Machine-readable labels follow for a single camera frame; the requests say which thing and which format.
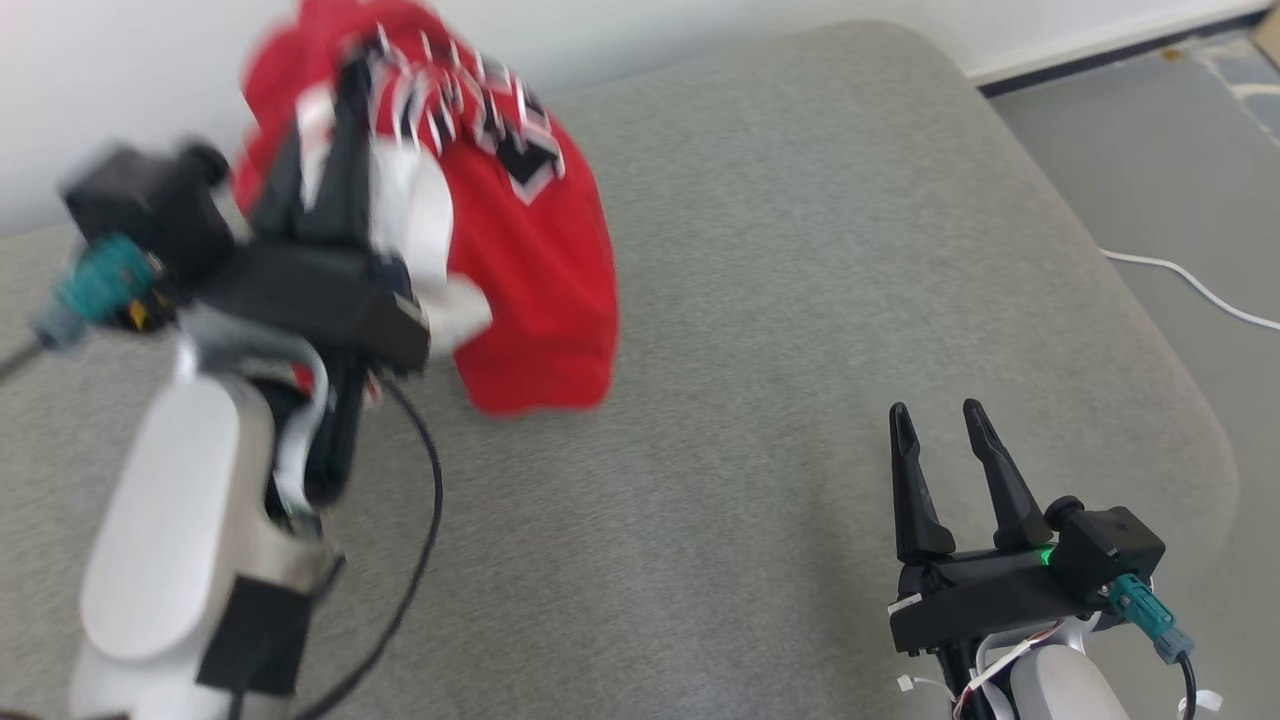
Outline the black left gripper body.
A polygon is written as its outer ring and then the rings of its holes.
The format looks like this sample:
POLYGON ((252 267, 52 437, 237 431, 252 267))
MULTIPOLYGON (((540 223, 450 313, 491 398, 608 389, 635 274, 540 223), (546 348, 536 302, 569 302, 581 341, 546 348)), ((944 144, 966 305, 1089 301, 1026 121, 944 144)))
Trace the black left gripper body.
POLYGON ((321 351, 402 373, 428 365, 430 331, 388 269, 360 252, 248 243, 195 290, 197 301, 284 331, 321 351))

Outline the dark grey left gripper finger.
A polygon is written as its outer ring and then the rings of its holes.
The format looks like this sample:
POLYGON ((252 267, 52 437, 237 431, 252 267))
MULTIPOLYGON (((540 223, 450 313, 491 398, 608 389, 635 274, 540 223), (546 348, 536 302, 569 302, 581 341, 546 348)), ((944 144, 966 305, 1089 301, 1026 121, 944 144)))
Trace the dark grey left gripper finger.
POLYGON ((270 172, 250 213, 250 229, 257 240, 301 243, 302 201, 301 141, 297 124, 283 136, 270 172))
POLYGON ((334 131, 310 208, 310 238, 316 243, 370 247, 370 58, 364 54, 339 76, 334 131))

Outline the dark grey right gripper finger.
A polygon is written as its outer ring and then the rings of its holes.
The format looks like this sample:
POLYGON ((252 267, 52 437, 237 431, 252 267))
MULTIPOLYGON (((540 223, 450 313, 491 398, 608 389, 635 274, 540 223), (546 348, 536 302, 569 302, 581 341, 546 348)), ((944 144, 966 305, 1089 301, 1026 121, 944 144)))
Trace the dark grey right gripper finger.
POLYGON ((890 409, 890 446, 896 556, 900 562, 946 559, 956 551, 955 539, 940 523, 920 465, 920 442, 904 402, 890 409))
POLYGON ((1011 454, 995 430, 984 406, 966 398, 963 415, 972 452, 984 469, 989 500, 997 521, 993 544, 997 551, 1033 550, 1048 544, 1053 532, 1030 493, 1011 454))

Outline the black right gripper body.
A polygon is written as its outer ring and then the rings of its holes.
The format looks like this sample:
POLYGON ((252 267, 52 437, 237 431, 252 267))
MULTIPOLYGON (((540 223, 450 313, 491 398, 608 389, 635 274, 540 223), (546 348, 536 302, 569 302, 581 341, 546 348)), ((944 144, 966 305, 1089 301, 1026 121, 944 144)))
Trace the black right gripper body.
POLYGON ((1048 546, 951 555, 897 550, 899 594, 915 602, 890 615, 896 651, 937 651, 1101 610, 1102 571, 1061 562, 1057 553, 1048 546))

